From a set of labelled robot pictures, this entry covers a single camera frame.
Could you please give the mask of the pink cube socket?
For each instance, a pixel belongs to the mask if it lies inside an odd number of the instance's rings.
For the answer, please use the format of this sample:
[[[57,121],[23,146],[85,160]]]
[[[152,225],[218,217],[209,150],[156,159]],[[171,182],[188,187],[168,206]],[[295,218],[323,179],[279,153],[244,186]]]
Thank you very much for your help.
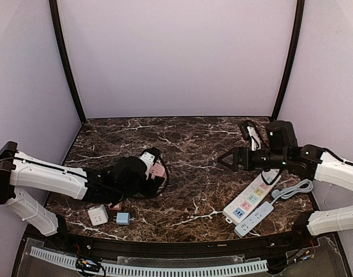
[[[155,179],[156,177],[166,179],[166,168],[160,163],[155,163],[149,170],[149,178]]]

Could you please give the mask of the white multicolour power strip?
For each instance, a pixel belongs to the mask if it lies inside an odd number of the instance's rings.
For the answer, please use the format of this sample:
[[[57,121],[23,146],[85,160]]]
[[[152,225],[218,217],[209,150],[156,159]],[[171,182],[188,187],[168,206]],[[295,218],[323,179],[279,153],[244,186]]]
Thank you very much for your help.
[[[223,215],[228,224],[238,225],[254,211],[278,183],[280,170],[262,171],[224,209]]]

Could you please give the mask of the pink usb charger plug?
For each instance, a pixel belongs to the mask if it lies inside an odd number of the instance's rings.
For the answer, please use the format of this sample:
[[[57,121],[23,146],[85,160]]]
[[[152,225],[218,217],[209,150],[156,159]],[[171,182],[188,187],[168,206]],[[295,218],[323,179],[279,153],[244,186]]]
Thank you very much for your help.
[[[108,205],[108,208],[110,211],[120,211],[122,209],[122,203],[118,203],[118,204],[110,203]]]

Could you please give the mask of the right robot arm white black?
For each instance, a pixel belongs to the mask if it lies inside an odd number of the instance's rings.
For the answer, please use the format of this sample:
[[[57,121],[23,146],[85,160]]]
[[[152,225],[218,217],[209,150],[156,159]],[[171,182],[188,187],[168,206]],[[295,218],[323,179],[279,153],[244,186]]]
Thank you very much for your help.
[[[338,185],[353,192],[353,162],[315,145],[298,146],[292,123],[273,121],[265,127],[268,142],[261,141],[257,128],[249,121],[241,126],[250,147],[234,147],[218,158],[232,171],[243,168],[260,171],[224,209],[226,220],[235,224],[240,238],[247,235],[274,209],[278,200],[313,189],[313,181]]]

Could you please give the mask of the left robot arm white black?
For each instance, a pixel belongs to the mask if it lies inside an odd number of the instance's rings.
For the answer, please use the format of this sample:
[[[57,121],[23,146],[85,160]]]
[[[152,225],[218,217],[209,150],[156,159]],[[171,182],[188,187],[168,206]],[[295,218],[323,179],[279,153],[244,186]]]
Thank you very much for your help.
[[[45,209],[25,188],[59,193],[92,203],[88,215],[92,225],[108,222],[105,206],[140,195],[154,199],[168,185],[169,172],[156,148],[140,156],[120,158],[113,166],[100,170],[65,167],[33,158],[7,142],[0,150],[0,205],[10,208],[23,221],[46,237],[67,233],[63,217]]]

